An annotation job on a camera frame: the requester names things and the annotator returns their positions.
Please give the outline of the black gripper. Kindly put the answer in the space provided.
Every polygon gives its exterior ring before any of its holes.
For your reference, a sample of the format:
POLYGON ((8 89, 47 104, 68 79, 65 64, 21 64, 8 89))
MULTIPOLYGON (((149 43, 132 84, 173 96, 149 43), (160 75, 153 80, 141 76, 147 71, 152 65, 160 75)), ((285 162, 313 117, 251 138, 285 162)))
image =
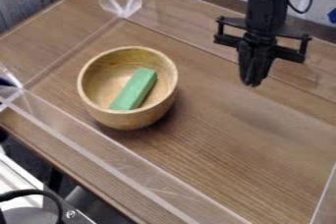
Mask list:
POLYGON ((239 75, 245 85, 261 84, 276 58, 297 63, 305 60, 311 36, 287 25, 288 6, 289 0, 248 0, 244 19, 216 19, 213 42, 237 50, 239 75))

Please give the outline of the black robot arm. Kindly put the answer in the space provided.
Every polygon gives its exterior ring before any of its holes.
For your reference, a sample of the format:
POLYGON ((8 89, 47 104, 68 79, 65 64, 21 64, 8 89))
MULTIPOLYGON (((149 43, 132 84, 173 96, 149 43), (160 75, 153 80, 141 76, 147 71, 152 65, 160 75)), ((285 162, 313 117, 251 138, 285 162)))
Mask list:
POLYGON ((296 63, 305 60, 311 36, 287 26, 288 8, 308 12, 312 0, 300 10, 291 0, 248 0, 245 18, 220 16, 213 42, 237 51, 239 75, 248 86, 259 86, 268 77, 276 59, 296 63))

